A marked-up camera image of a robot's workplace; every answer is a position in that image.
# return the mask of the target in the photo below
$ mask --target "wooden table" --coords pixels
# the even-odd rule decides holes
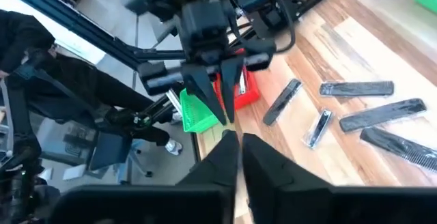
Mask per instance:
[[[276,55],[269,69],[256,72],[261,98],[236,112],[226,128],[260,136],[300,166],[335,185],[433,186],[437,174],[345,134],[339,119],[366,108],[422,98],[428,111],[382,127],[430,148],[437,148],[437,15],[413,0],[325,0],[307,12],[296,26],[296,45]],[[277,44],[287,43],[287,35]],[[262,118],[292,78],[303,89],[287,105],[274,126]],[[395,82],[388,98],[322,98],[324,81]],[[303,139],[322,109],[335,118],[318,146]],[[197,135],[201,157],[221,139],[217,125]],[[236,223],[251,223],[242,176],[238,178]]]

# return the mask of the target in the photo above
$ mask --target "black jacket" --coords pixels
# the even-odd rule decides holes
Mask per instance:
[[[28,48],[48,50],[54,42],[53,35],[34,16],[0,10],[0,70],[13,72]]]
[[[93,106],[97,103],[94,95],[97,83],[95,66],[58,53],[51,72],[53,77],[62,76],[63,80],[82,89],[77,93],[89,94],[84,97],[88,103]],[[25,91],[30,110],[47,118],[68,121],[86,111],[75,99],[67,96],[52,83],[40,79],[32,79],[26,85]]]

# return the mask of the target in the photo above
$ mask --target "sneaker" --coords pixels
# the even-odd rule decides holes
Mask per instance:
[[[173,112],[170,124],[171,125],[176,125],[176,124],[179,124],[180,122],[182,122],[182,115],[179,112],[177,112],[177,111]]]
[[[165,149],[173,155],[179,156],[182,151],[182,144],[176,142],[173,139],[170,139],[169,142],[167,142],[167,144],[165,145]]]

